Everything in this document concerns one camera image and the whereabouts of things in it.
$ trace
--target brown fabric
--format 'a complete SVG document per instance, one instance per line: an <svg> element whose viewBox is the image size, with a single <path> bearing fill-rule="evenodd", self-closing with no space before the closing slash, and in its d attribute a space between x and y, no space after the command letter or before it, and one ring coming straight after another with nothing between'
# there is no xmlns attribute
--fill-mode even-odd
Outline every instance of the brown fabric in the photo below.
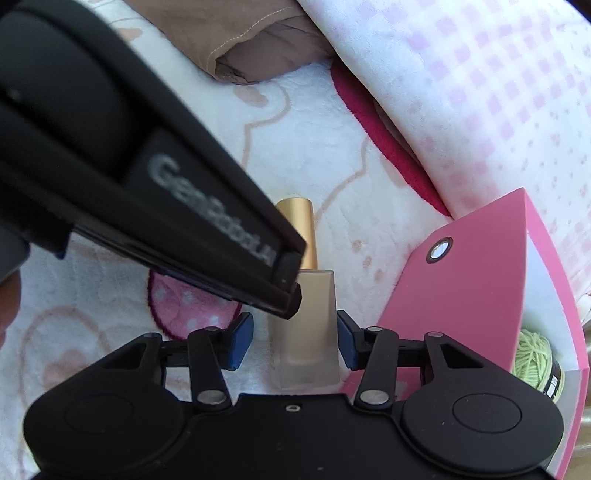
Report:
<svg viewBox="0 0 591 480"><path fill-rule="evenodd" d="M296 0L125 1L223 82L260 82L334 55Z"/></svg>

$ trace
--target yarn ball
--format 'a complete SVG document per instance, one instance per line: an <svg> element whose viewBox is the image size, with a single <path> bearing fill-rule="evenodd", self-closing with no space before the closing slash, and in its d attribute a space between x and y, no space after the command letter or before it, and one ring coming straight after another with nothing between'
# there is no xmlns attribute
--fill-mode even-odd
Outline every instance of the yarn ball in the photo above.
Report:
<svg viewBox="0 0 591 480"><path fill-rule="evenodd" d="M539 333L521 330L513 363L513 375L536 390L546 393L548 381L553 368L555 368L553 364L557 364L557 362L553 362L552 348L548 339ZM555 385L554 402L558 401L564 390L564 372L559 365L558 368L560 375L558 383Z"/></svg>

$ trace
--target white dot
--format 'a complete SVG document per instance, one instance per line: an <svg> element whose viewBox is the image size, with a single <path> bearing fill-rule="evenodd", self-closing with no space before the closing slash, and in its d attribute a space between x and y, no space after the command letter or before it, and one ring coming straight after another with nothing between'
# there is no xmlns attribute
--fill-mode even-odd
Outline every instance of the white dot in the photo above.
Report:
<svg viewBox="0 0 591 480"><path fill-rule="evenodd" d="M184 290L183 291L183 303L185 305L188 305L190 303L193 303L194 297L193 297L193 293L191 293L188 290Z"/></svg>
<svg viewBox="0 0 591 480"><path fill-rule="evenodd" d="M438 259L440 256L442 256L445 252L447 252L447 249L449 248L449 242L447 240L441 242L439 245L437 245L433 250L431 250L431 258L433 260Z"/></svg>
<svg viewBox="0 0 591 480"><path fill-rule="evenodd" d="M166 298L166 290L163 287L158 287L154 292L154 300L163 301Z"/></svg>

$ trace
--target white fleece blanket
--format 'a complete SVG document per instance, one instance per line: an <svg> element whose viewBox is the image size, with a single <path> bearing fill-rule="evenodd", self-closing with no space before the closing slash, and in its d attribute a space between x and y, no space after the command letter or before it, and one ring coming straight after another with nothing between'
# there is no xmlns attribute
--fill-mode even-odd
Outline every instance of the white fleece blanket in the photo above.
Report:
<svg viewBox="0 0 591 480"><path fill-rule="evenodd" d="M335 271L338 307L361 325L376 323L410 252L448 219L423 201L368 139L338 97L329 64L258 86L222 85L121 0L88 3L272 201L288 196L313 201L319 263ZM158 330L148 287L152 306L175 335L200 326L202 319L189 314L199 315L206 303L196 300L194 289L161 278L148 285L146 268L78 236L63 261L33 249L22 278L22 309L0 349L2 480L24 480L36 471L21 423L39 395L141 333ZM207 312L206 320L221 323L219 314ZM244 363L227 375L234 397L273 391L266 322L263 315L255 317L255 340ZM167 386L186 398L188 382L180 373L171 372Z"/></svg>

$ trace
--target bottle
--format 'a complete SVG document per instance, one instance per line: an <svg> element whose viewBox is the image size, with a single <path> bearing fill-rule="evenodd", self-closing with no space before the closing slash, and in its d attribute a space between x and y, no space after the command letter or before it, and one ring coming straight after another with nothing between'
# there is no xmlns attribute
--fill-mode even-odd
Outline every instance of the bottle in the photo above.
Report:
<svg viewBox="0 0 591 480"><path fill-rule="evenodd" d="M271 379L282 390L335 385L340 380L335 274L318 270L312 202L288 198L276 207L307 247L298 275L300 309L289 320L269 315Z"/></svg>

